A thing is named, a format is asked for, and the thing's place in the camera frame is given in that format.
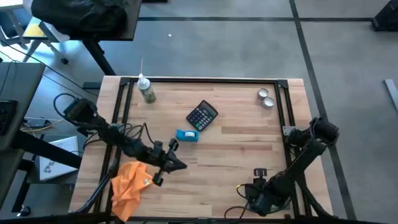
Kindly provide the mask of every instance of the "blue tape dispenser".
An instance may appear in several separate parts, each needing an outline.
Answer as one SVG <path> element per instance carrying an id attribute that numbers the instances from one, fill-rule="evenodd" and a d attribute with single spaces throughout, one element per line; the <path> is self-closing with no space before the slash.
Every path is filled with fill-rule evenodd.
<path id="1" fill-rule="evenodd" d="M 199 131 L 183 131 L 177 129 L 175 137 L 179 141 L 197 142 L 199 139 Z"/>

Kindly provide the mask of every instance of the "orange cloth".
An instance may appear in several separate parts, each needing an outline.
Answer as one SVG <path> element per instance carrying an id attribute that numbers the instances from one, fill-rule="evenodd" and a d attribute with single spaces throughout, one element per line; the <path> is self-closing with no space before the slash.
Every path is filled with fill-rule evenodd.
<path id="1" fill-rule="evenodd" d="M 128 162 L 119 168 L 113 178 L 112 212 L 126 222 L 139 206 L 140 190 L 152 183 L 152 176 L 146 173 L 147 166 L 141 162 Z"/>

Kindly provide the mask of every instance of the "floor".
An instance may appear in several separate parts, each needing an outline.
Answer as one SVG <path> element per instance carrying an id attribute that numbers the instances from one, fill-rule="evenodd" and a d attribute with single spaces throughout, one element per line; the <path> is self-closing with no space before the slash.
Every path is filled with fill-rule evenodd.
<path id="1" fill-rule="evenodd" d="M 293 20 L 289 0 L 169 1 L 141 7 L 146 19 L 138 23 L 134 42 L 100 43 L 117 74 L 137 75 L 143 58 L 147 76 L 303 78 L 312 115 L 325 115 L 325 109 L 340 128 L 336 148 L 358 220 L 396 222 L 398 114 L 382 81 L 398 83 L 398 34 L 375 33 L 370 22 L 357 19 L 374 17 L 388 0 L 295 0 L 298 16 L 313 18 L 311 22 Z M 57 48 L 69 65 L 62 65 L 45 45 L 34 56 L 80 85 L 102 79 L 81 43 Z M 12 49 L 1 50 L 22 58 Z M 56 73 L 47 69 L 45 74 L 95 100 Z M 63 91 L 43 78 L 27 116 L 59 119 L 49 101 Z M 66 123 L 51 131 L 75 132 Z M 329 152 L 322 161 L 333 211 L 344 218 Z M 34 208 L 32 216 L 65 213 L 71 195 L 69 186 L 35 185 L 25 203 Z M 15 214 L 3 208 L 0 215 Z"/>

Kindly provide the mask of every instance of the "black floor stripe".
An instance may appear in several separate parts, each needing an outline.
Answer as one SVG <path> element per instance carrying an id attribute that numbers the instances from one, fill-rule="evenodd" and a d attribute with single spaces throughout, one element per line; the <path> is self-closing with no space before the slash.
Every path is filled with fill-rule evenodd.
<path id="1" fill-rule="evenodd" d="M 321 92 L 319 89 L 319 84 L 317 81 L 317 77 L 315 76 L 315 71 L 313 69 L 313 65 L 311 62 L 310 53 L 308 51 L 307 43 L 305 42 L 305 37 L 304 37 L 301 23 L 299 21 L 299 13 L 297 12 L 297 8 L 296 8 L 294 0 L 290 0 L 290 6 L 292 8 L 293 17 L 295 18 L 294 22 L 295 22 L 296 29 L 297 29 L 298 39 L 300 41 L 300 45 L 301 45 L 301 48 L 303 51 L 305 64 L 306 64 L 307 70 L 308 70 L 308 76 L 310 77 L 311 86 L 313 88 L 313 93 L 315 95 L 315 101 L 317 102 L 319 114 L 321 117 L 324 117 L 327 119 L 328 116 L 326 113 L 325 105 L 322 100 Z M 344 176 L 343 167 L 341 166 L 341 161 L 340 161 L 340 158 L 339 158 L 339 155 L 337 152 L 337 148 L 330 147 L 329 151 L 330 151 L 330 156 L 331 156 L 331 160 L 333 163 L 333 167 L 334 167 L 334 170 L 336 173 L 337 182 L 338 182 L 338 185 L 340 188 L 340 194 L 343 199 L 343 205 L 344 205 L 344 208 L 346 211 L 347 218 L 349 220 L 356 220 L 353 202 L 351 200 L 351 196 L 348 191 L 347 182 L 346 182 L 346 179 Z"/>
<path id="2" fill-rule="evenodd" d="M 269 21 L 293 22 L 289 17 L 140 17 L 139 21 Z"/>
<path id="3" fill-rule="evenodd" d="M 294 22 L 292 17 L 140 17 L 139 21 L 253 21 L 253 22 Z M 302 22 L 371 22 L 372 18 L 299 18 Z"/>

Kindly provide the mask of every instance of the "small tin can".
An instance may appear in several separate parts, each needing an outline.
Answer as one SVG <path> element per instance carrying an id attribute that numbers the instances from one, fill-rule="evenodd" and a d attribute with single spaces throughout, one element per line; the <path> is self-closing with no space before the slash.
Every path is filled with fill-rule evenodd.
<path id="1" fill-rule="evenodd" d="M 261 88 L 258 93 L 257 93 L 257 97 L 260 100 L 263 100 L 265 97 L 268 96 L 268 90 L 266 90 L 265 88 Z"/>
<path id="2" fill-rule="evenodd" d="M 274 99 L 271 97 L 265 97 L 262 100 L 262 106 L 266 109 L 272 108 L 274 106 Z"/>

